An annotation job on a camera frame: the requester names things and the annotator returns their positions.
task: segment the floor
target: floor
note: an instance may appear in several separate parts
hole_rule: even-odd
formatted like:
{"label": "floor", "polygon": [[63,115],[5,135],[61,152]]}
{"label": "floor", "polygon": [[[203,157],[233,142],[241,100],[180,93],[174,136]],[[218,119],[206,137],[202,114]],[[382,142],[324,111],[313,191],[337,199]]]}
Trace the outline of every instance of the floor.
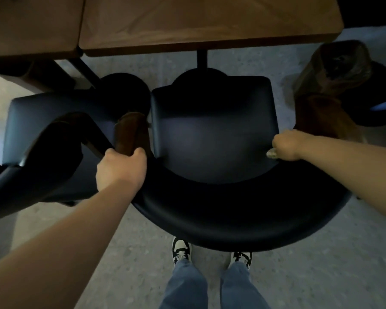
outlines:
{"label": "floor", "polygon": [[[373,60],[386,65],[386,27],[345,30],[360,39]],[[295,115],[291,84],[318,44],[242,48],[209,52],[209,66],[229,75],[270,78],[279,128]],[[99,75],[129,72],[150,89],[171,83],[196,66],[195,52],[87,58]],[[59,61],[79,86],[88,83]],[[12,98],[29,91],[0,78],[0,162],[6,111]],[[371,143],[386,146],[386,126],[365,129]],[[0,220],[0,258],[71,212],[57,203],[38,203]],[[172,236],[134,207],[124,216],[77,308],[157,308],[172,271]],[[219,276],[228,254],[195,247],[193,262],[209,282],[209,308],[219,308]],[[353,197],[323,229],[298,243],[254,254],[253,283],[272,308],[386,308],[386,218]]]}

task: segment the tabletop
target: tabletop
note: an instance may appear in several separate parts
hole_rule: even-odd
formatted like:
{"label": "tabletop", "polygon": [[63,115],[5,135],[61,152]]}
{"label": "tabletop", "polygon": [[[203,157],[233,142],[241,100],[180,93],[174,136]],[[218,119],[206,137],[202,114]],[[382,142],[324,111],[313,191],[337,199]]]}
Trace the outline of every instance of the tabletop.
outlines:
{"label": "tabletop", "polygon": [[0,60],[74,58],[84,0],[0,0]]}
{"label": "tabletop", "polygon": [[336,0],[86,0],[88,56],[333,41]]}

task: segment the black and white sneaker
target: black and white sneaker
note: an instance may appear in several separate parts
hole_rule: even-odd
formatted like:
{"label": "black and white sneaker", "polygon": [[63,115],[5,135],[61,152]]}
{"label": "black and white sneaker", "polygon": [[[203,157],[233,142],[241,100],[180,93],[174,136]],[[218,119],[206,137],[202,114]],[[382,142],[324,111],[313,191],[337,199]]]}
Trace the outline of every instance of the black and white sneaker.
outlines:
{"label": "black and white sneaker", "polygon": [[250,265],[252,264],[252,257],[252,253],[232,253],[232,259],[229,267],[235,262],[242,262],[246,265],[247,270],[249,270]]}
{"label": "black and white sneaker", "polygon": [[180,239],[179,237],[175,237],[173,239],[172,254],[173,254],[173,262],[175,265],[176,265],[176,262],[182,259],[186,259],[190,261],[191,251],[192,251],[192,246],[190,243]]}

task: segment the person's right arm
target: person's right arm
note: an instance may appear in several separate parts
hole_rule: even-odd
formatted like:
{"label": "person's right arm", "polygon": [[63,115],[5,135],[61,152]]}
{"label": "person's right arm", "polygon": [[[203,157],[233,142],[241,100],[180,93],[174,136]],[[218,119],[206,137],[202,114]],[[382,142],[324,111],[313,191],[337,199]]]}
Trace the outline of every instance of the person's right arm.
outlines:
{"label": "person's right arm", "polygon": [[386,147],[285,130],[273,139],[277,156],[304,159],[386,216]]}

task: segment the blue jeans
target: blue jeans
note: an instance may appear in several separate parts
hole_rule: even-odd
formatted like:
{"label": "blue jeans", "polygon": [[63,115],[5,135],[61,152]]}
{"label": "blue jeans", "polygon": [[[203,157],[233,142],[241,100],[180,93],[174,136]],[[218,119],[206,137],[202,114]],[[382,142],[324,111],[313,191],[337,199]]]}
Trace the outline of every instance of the blue jeans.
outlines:
{"label": "blue jeans", "polygon": [[[250,282],[249,271],[242,262],[235,262],[220,281],[222,309],[269,309],[269,305]],[[206,309],[207,282],[189,261],[176,263],[159,309]]]}

